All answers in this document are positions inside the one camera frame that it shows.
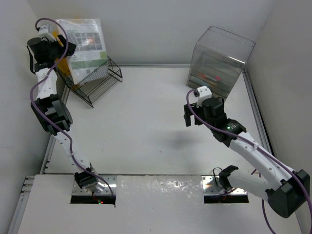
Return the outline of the yellow clip file folder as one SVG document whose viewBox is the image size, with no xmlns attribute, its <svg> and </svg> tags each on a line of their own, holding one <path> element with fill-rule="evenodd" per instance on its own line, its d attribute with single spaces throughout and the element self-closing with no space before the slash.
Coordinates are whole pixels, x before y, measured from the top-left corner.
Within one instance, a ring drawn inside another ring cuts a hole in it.
<svg viewBox="0 0 312 234">
<path fill-rule="evenodd" d="M 57 37 L 59 34 L 63 36 L 62 30 L 57 26 L 57 28 L 53 31 L 53 36 Z M 59 64 L 58 64 L 58 69 L 63 72 L 66 76 L 71 75 L 71 70 L 68 65 L 67 58 L 63 58 Z"/>
</svg>

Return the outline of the blue translucent highlighter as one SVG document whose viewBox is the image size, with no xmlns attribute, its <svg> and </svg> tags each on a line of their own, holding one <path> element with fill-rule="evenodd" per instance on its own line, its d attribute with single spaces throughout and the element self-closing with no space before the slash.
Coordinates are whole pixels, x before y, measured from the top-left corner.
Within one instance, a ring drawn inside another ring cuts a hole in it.
<svg viewBox="0 0 312 234">
<path fill-rule="evenodd" d="M 209 85 L 208 83 L 205 83 L 205 82 L 204 82 L 204 83 L 201 84 L 201 86 L 207 86 L 207 87 L 209 87 L 210 85 Z"/>
</svg>

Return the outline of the yellow translucent highlighter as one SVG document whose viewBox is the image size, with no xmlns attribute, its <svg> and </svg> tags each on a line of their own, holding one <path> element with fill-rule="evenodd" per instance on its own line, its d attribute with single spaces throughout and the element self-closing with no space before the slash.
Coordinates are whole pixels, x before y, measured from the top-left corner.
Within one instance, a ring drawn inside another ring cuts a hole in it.
<svg viewBox="0 0 312 234">
<path fill-rule="evenodd" d="M 209 86 L 216 86 L 217 85 L 217 82 L 215 82 L 214 80 L 209 80 L 209 81 L 207 81 L 207 83 Z"/>
</svg>

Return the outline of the orange black highlighter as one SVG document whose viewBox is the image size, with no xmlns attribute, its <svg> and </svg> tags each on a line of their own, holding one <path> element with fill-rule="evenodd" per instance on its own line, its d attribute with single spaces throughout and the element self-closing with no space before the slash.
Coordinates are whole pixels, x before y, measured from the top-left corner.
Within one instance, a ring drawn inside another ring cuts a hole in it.
<svg viewBox="0 0 312 234">
<path fill-rule="evenodd" d="M 203 74 L 203 73 L 199 73 L 198 77 L 201 78 L 201 79 L 206 79 L 207 78 L 207 76 L 205 74 Z"/>
</svg>

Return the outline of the clear plastic drawer cabinet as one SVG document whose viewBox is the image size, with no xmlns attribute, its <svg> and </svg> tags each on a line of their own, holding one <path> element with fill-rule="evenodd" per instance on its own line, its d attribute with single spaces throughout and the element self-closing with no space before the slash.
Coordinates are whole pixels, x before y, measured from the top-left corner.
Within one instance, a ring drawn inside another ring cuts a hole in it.
<svg viewBox="0 0 312 234">
<path fill-rule="evenodd" d="M 187 86 L 193 89 L 202 83 L 214 80 L 216 86 L 209 86 L 214 97 L 226 99 L 242 73 L 255 42 L 237 33 L 218 26 L 210 26 L 197 41 L 192 55 Z M 199 73 L 207 76 L 198 77 Z"/>
</svg>

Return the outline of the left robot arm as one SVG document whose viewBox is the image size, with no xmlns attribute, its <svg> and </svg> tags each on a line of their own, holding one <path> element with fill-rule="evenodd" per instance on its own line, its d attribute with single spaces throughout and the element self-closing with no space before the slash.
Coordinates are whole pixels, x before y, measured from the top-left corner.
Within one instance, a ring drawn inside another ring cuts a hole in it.
<svg viewBox="0 0 312 234">
<path fill-rule="evenodd" d="M 58 39 L 32 38 L 27 42 L 30 70 L 38 79 L 38 95 L 31 98 L 31 108 L 44 131 L 62 145 L 70 161 L 77 185 L 86 191 L 99 193 L 103 189 L 91 162 L 73 144 L 70 127 L 73 119 L 57 94 L 57 59 L 72 55 L 76 46 L 62 35 Z"/>
</svg>

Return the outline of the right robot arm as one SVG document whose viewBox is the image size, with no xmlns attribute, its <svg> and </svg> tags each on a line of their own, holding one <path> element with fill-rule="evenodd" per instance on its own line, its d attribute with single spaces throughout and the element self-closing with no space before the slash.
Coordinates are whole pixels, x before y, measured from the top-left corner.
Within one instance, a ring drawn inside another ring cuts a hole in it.
<svg viewBox="0 0 312 234">
<path fill-rule="evenodd" d="M 241 155 L 260 174 L 252 178 L 237 166 L 230 165 L 218 174 L 218 185 L 227 191 L 241 188 L 266 201 L 281 217 L 288 218 L 305 202 L 310 206 L 310 176 L 304 170 L 296 171 L 286 166 L 261 147 L 246 128 L 234 119 L 227 118 L 224 102 L 214 97 L 184 105 L 184 119 L 187 127 L 191 116 L 196 125 L 204 124 L 214 138 Z"/>
</svg>

